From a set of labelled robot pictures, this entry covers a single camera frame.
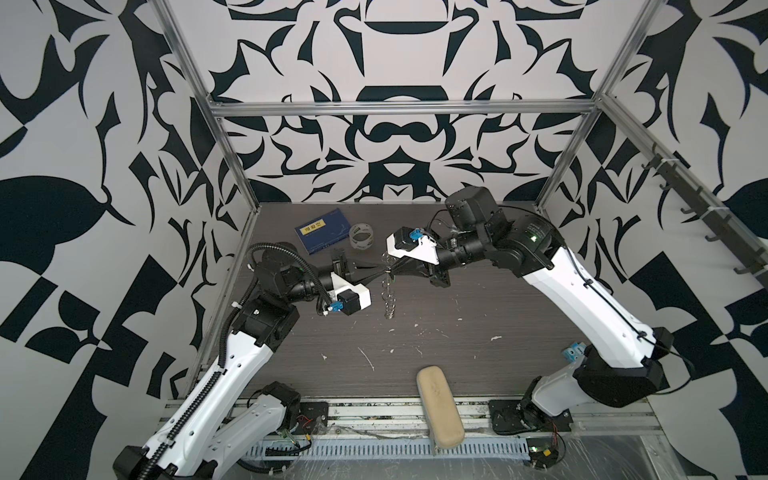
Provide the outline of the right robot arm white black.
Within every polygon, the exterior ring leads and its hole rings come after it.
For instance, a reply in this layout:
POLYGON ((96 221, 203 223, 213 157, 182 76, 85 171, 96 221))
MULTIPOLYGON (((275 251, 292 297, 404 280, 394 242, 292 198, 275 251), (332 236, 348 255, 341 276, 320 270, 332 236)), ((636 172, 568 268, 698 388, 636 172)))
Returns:
POLYGON ((450 195, 445 209, 455 228, 447 236, 402 227, 388 237, 392 275, 447 288, 451 270, 488 261, 541 292, 588 340, 579 359, 532 382, 519 404, 523 418, 556 417, 585 403, 621 408, 668 388, 661 361, 672 352, 671 332, 614 299, 546 218, 510 219, 488 189, 475 186, 450 195))

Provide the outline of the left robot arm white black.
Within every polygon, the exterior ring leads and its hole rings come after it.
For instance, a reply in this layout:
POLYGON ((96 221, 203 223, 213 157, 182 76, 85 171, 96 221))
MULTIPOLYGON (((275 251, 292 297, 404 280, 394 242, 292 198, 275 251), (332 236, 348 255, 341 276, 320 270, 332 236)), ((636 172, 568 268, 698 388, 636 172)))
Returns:
POLYGON ((319 316, 352 315, 371 304, 368 284, 389 268, 348 260, 337 251, 316 267, 287 243, 258 242, 248 250, 253 278, 218 333, 218 354, 192 393, 142 446, 127 446, 113 470, 119 479, 220 479, 250 447, 297 424, 301 396, 273 382, 236 418, 229 415, 252 378, 295 326, 302 301, 319 316))

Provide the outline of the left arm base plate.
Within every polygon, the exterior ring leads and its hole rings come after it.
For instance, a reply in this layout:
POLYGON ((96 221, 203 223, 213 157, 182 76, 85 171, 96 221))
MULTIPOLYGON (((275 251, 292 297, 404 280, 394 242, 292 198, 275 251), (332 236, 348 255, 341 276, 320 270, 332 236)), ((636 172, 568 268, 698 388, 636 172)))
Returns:
POLYGON ((328 402, 295 402, 287 407, 284 419, 278 426, 276 433, 311 434, 316 428, 325 427, 328 417, 328 402))

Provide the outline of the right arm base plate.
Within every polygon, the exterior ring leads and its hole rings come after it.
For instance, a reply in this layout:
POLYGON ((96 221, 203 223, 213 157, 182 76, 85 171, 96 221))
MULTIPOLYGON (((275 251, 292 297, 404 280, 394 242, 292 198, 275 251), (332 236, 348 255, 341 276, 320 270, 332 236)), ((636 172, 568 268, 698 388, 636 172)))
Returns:
POLYGON ((558 416, 549 416, 525 399, 492 399, 488 402, 488 411, 491 428, 498 435, 571 431, 569 410, 558 416))

